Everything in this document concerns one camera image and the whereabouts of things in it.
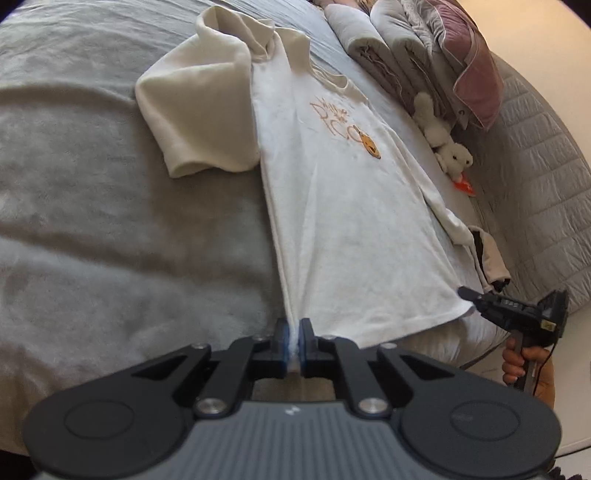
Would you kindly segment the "person right hand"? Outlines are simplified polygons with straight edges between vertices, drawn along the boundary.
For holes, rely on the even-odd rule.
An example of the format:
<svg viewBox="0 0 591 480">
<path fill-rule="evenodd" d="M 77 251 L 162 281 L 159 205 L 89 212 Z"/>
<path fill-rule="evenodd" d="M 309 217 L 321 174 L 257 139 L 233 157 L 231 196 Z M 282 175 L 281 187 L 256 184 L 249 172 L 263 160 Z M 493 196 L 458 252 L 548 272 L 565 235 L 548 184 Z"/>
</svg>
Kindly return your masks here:
<svg viewBox="0 0 591 480">
<path fill-rule="evenodd" d="M 506 385 L 513 385 L 518 379 L 526 374 L 525 363 L 527 361 L 536 363 L 539 367 L 539 387 L 554 386 L 554 366 L 549 359 L 550 351 L 538 346 L 523 348 L 517 352 L 516 339 L 510 337 L 507 340 L 503 351 L 503 381 Z"/>
</svg>

